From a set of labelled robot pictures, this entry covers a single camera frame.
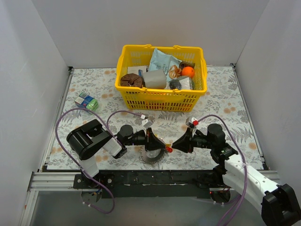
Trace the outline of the large silver keyring with chain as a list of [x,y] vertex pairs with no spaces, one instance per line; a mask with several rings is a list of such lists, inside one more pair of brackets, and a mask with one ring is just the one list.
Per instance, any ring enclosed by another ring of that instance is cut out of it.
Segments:
[[154,163],[160,161],[164,157],[165,153],[166,153],[166,149],[165,150],[156,150],[156,151],[146,151],[145,146],[143,145],[142,160],[144,163],[154,164]]

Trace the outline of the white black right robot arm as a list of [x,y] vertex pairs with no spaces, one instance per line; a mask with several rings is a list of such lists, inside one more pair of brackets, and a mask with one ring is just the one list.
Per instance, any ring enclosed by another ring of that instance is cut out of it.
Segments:
[[238,151],[226,142],[221,125],[210,124],[205,135],[198,129],[187,128],[172,148],[185,153],[193,152],[194,148],[209,149],[217,163],[213,183],[236,190],[260,212],[266,225],[291,226],[300,221],[301,208],[293,188],[280,185],[243,163]]

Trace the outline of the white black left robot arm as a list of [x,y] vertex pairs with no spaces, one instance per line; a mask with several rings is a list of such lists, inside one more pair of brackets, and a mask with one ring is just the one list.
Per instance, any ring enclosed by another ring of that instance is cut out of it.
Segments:
[[82,171],[87,173],[84,183],[89,188],[96,188],[100,183],[95,157],[100,149],[119,159],[127,153],[128,146],[143,146],[145,162],[160,160],[166,153],[166,145],[155,136],[150,127],[146,127],[147,125],[151,125],[151,122],[148,119],[143,120],[143,129],[137,132],[134,132],[132,126],[123,125],[113,136],[95,119],[71,131],[66,140],[76,153]]

